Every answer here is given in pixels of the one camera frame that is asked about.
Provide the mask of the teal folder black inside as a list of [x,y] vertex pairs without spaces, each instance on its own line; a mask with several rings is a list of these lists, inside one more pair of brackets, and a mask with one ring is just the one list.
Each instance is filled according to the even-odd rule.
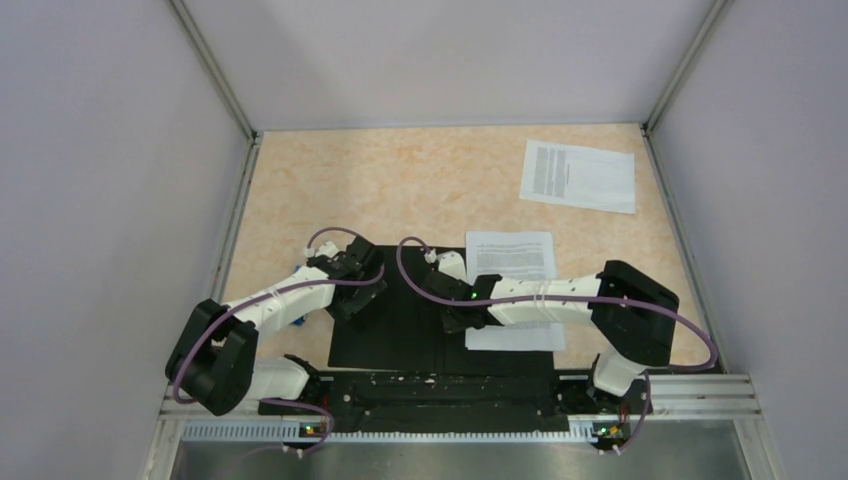
[[396,247],[380,245],[387,289],[350,321],[333,326],[328,365],[450,375],[530,376],[554,370],[548,352],[473,351],[463,334],[444,332],[442,306],[403,280]]

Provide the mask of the printed paper stack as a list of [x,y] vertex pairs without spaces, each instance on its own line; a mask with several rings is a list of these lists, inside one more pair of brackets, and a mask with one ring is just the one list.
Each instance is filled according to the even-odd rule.
[[[466,270],[470,280],[483,274],[529,280],[558,276],[553,235],[549,232],[468,232]],[[469,329],[465,347],[471,351],[558,352],[566,348],[560,324],[529,323]]]

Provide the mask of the single printed paper sheet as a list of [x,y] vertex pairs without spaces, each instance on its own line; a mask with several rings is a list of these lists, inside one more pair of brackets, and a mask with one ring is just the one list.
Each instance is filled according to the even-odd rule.
[[529,140],[519,198],[632,215],[636,212],[635,155]]

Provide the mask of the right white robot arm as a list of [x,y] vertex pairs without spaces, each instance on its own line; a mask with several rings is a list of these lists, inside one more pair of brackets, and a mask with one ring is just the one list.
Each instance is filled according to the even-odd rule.
[[600,412],[622,404],[644,370],[670,364],[679,297],[624,261],[609,260],[601,272],[578,278],[488,274],[473,283],[435,266],[418,287],[444,306],[442,323],[449,334],[568,324],[597,329],[609,346],[593,365],[586,397]]

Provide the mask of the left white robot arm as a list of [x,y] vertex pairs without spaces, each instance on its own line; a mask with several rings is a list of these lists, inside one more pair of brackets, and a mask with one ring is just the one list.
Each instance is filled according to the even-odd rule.
[[165,366],[173,399],[198,403],[222,416],[253,384],[260,345],[316,311],[346,323],[387,288],[385,256],[361,236],[345,248],[328,241],[307,248],[306,260],[289,277],[230,303],[196,304]]

